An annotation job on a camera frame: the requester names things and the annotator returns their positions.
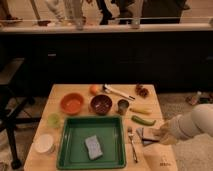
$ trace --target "wooden table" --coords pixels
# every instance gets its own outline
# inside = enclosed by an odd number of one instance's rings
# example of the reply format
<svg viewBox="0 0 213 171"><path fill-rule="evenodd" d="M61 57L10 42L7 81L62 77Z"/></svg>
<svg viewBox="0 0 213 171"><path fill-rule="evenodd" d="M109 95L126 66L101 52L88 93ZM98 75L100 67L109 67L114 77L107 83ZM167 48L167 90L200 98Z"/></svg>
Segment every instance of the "wooden table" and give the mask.
<svg viewBox="0 0 213 171"><path fill-rule="evenodd" d="M46 106L43 111L42 119L39 123L38 129L36 131L34 140L43 133L49 133L53 135L54 142L56 145L56 149L53 153L49 155L41 155L38 154L34 148L32 143L29 154L27 156L24 170L26 171L53 171L56 169L56 160L58 154L58 148L61 138L61 133L63 130L63 123L65 118L68 115L62 113L59 108L59 103L62 97L70 92L79 92L84 96L85 103L82 111L78 116L86 116L86 115L95 115L89 111L89 103L92 99L92 95L89 93L89 86L87 84L55 84L51 90L49 98L47 100ZM156 119L157 122L154 127L159 128L161 124L164 123L161 109L158 103L157 95L155 92L155 88L153 85L144 85L149 92L150 95L147 98L142 98L137 96L135 93L135 85L112 85L113 88L119 89L128 93L129 95L136 98L134 101L129 101L131 107L142 107L148 108L151 110L150 115L141 115L136 114L144 119ZM115 94L108 94L113 101L113 106L109 112L109 116L115 115L116 104L119 99L122 97ZM50 128L47 125L47 117L52 113L60 114L61 127L58 129ZM133 131L135 132L136 128L141 127L141 125L134 123L131 120L131 116L135 114L131 111L127 111L126 115L122 116L123 119L123 128L124 128L124 141L125 141L125 150L126 150L126 161L127 165L122 169L114 169L117 171L175 171L177 169L176 161L174 158L174 154L171 146L164 146L161 144L152 144L144 147L139 139L138 135L135 133L134 142L135 148L138 156L138 163L134 163L132 157L132 149L130 141L127 137L127 126L131 125L133 127Z"/></svg>

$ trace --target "fork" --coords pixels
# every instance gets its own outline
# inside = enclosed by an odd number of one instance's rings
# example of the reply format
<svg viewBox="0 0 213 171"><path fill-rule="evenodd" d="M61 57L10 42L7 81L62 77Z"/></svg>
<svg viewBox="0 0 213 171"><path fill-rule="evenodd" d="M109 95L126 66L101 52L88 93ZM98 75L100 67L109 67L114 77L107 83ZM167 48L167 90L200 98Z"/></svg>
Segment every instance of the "fork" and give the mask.
<svg viewBox="0 0 213 171"><path fill-rule="evenodd" d="M133 142L134 134L132 133L132 127L131 126L128 126L127 132L128 132L128 137L130 139L131 145L132 145L133 159L134 159L135 163L138 163L138 158L137 158L137 155L136 155L134 142Z"/></svg>

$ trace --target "bottle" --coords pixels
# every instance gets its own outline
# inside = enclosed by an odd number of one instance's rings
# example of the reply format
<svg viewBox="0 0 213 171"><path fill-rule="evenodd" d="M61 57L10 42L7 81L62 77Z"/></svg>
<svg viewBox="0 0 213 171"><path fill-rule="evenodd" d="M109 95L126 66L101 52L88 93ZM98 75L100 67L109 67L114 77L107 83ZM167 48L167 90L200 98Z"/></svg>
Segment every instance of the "bottle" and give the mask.
<svg viewBox="0 0 213 171"><path fill-rule="evenodd" d="M202 92L198 91L196 95L187 98L186 101L190 104L190 105L196 105L199 100L200 100L200 96L202 95Z"/></svg>

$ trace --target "orange bowl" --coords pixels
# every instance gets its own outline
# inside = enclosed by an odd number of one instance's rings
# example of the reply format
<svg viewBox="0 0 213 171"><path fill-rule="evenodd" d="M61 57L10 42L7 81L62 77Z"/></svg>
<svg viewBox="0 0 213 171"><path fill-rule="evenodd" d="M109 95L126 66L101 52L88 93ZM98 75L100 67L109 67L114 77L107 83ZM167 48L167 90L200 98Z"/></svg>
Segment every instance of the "orange bowl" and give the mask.
<svg viewBox="0 0 213 171"><path fill-rule="evenodd" d="M99 115L106 115L112 107L112 100L109 96L100 94L93 97L90 102L90 106L95 113Z"/></svg>
<svg viewBox="0 0 213 171"><path fill-rule="evenodd" d="M81 111L84 98L79 93L65 95L60 103L61 111L70 115L75 115Z"/></svg>

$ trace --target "black cabinet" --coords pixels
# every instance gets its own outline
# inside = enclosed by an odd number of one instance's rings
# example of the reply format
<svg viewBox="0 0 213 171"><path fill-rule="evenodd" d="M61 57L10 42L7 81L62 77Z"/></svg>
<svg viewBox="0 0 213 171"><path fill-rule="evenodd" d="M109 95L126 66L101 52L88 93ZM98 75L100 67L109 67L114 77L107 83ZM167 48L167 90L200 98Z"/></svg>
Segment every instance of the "black cabinet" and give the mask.
<svg viewBox="0 0 213 171"><path fill-rule="evenodd" d="M0 40L13 56L28 59L35 92L54 83L151 83L159 91L213 88L212 31L29 34Z"/></svg>

